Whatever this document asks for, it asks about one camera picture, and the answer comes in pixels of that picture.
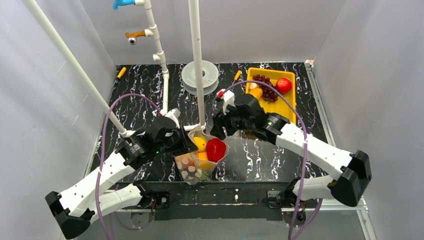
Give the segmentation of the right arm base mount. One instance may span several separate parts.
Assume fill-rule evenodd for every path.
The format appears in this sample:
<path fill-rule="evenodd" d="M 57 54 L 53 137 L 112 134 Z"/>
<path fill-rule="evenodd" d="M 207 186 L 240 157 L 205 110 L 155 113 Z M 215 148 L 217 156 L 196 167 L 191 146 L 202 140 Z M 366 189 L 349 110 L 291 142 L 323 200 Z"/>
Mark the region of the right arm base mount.
<path fill-rule="evenodd" d="M 263 202 L 271 209 L 281 208 L 295 208 L 297 196 L 293 193 L 295 184 L 300 180 L 299 177 L 292 180 L 285 190 L 277 191 L 270 190 L 267 192 L 267 196 L 263 199 Z M 314 208 L 318 204 L 316 199 L 301 200 L 299 203 L 299 210 L 296 214 L 295 223 L 303 225 L 307 220 L 306 209 Z"/>

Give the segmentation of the yellow toy mango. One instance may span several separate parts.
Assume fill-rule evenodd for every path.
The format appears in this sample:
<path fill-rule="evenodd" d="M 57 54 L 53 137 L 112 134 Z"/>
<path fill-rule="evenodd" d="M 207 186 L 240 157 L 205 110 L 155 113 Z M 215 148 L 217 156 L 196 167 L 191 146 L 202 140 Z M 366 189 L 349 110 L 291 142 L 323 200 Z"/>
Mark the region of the yellow toy mango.
<path fill-rule="evenodd" d="M 204 152 L 206 150 L 207 141 L 206 141 L 205 138 L 200 137 L 200 136 L 195 136 L 193 138 L 193 141 L 194 141 L 195 145 L 197 146 L 199 152 Z"/>

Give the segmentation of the pink toy peach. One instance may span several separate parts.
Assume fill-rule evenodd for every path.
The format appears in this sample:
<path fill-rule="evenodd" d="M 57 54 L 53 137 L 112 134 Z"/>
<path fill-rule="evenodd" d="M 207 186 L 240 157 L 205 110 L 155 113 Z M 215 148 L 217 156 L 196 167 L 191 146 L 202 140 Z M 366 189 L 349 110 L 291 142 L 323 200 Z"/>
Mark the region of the pink toy peach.
<path fill-rule="evenodd" d="M 175 156 L 174 159 L 176 162 L 176 166 L 180 171 L 187 170 L 192 173 L 197 169 L 196 164 L 193 158 L 191 157 L 190 153 Z"/>

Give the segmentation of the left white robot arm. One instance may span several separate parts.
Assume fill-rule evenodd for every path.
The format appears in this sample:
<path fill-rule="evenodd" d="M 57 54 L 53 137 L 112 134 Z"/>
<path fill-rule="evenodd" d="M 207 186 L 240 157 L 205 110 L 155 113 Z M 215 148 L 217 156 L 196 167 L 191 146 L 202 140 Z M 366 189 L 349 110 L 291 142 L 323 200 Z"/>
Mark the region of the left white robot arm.
<path fill-rule="evenodd" d="M 119 180 L 152 162 L 158 155 L 176 157 L 197 150 L 182 126 L 169 117 L 160 116 L 146 130 L 125 137 L 99 167 L 78 183 L 62 192 L 48 193 L 46 203 L 63 236 L 72 240 L 100 216 L 139 205 L 143 200 L 153 205 L 160 200 L 148 184 L 141 182 L 106 193 Z"/>

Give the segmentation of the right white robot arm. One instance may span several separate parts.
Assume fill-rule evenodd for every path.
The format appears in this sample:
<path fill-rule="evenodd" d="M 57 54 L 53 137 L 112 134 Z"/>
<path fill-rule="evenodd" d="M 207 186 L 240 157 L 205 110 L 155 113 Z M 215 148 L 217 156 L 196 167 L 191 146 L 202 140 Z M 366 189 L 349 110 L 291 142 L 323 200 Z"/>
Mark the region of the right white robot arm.
<path fill-rule="evenodd" d="M 214 114 L 210 134 L 221 140 L 238 130 L 298 154 L 323 169 L 324 177 L 295 178 L 276 199 L 281 205 L 295 205 L 311 199 L 335 199 L 355 207 L 372 179 L 369 156 L 357 150 L 351 153 L 331 146 L 290 122 L 278 113 L 266 113 L 251 94 L 235 96 L 230 90 L 217 93 L 222 110 Z"/>

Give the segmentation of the clear zip top bag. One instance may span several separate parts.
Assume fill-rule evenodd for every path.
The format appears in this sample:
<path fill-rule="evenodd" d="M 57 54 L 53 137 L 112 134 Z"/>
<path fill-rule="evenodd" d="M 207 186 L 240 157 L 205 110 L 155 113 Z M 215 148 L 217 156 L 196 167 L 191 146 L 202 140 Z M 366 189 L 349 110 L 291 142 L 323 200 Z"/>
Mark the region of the clear zip top bag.
<path fill-rule="evenodd" d="M 182 180 L 188 185 L 207 180 L 228 154 L 229 146 L 221 139 L 206 134 L 201 125 L 188 133 L 198 150 L 174 157 Z"/>

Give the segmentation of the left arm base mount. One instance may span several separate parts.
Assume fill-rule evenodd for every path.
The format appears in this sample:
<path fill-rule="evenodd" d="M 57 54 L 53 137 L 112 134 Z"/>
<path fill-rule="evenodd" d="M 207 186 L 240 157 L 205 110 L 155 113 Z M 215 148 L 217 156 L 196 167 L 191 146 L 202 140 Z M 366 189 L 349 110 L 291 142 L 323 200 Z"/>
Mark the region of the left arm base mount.
<path fill-rule="evenodd" d="M 165 210 L 170 207 L 170 197 L 168 191 L 143 192 L 136 206 L 141 209 Z"/>

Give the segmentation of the yellow bell pepper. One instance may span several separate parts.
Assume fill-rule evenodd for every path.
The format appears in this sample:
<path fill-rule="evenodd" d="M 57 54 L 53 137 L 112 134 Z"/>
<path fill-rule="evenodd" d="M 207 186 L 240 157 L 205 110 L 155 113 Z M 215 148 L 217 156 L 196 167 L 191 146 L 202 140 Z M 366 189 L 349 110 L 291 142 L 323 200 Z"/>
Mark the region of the yellow bell pepper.
<path fill-rule="evenodd" d="M 198 152 L 196 157 L 199 159 L 199 165 L 202 169 L 210 170 L 215 168 L 215 163 L 209 161 L 206 151 Z"/>

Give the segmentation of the red bell pepper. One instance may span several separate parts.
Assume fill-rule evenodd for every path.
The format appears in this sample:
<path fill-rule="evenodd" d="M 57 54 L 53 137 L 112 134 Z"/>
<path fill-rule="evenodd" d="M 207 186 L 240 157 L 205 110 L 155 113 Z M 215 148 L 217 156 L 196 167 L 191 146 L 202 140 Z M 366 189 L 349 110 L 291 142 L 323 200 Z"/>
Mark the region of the red bell pepper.
<path fill-rule="evenodd" d="M 212 138 L 207 141 L 205 151 L 208 160 L 217 163 L 225 156 L 227 145 L 219 138 Z"/>

